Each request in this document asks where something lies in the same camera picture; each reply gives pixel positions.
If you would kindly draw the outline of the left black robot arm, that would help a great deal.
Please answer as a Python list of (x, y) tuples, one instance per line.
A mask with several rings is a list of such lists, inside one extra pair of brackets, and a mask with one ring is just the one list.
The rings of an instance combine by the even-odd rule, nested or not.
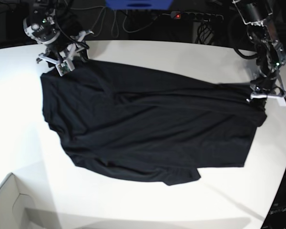
[(280, 75), (280, 68), (286, 64), (286, 52), (279, 40), (273, 20), (273, 11), (266, 0), (234, 0), (238, 16), (247, 27), (247, 36), (254, 45), (256, 54), (244, 55), (236, 45), (235, 52), (246, 60), (256, 59), (257, 71), (250, 82), (254, 99), (274, 99), (280, 106), (286, 106), (286, 90)]

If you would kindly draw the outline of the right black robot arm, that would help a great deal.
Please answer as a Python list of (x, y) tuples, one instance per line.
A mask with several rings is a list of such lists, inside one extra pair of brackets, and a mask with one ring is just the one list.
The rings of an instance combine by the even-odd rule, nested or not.
[(29, 4), (29, 16), (23, 20), (25, 34), (38, 44), (46, 47), (37, 58), (37, 63), (47, 62), (50, 67), (69, 57), (79, 55), (83, 62), (88, 61), (89, 46), (85, 37), (93, 32), (85, 31), (78, 17), (71, 12), (73, 1), (34, 0)]

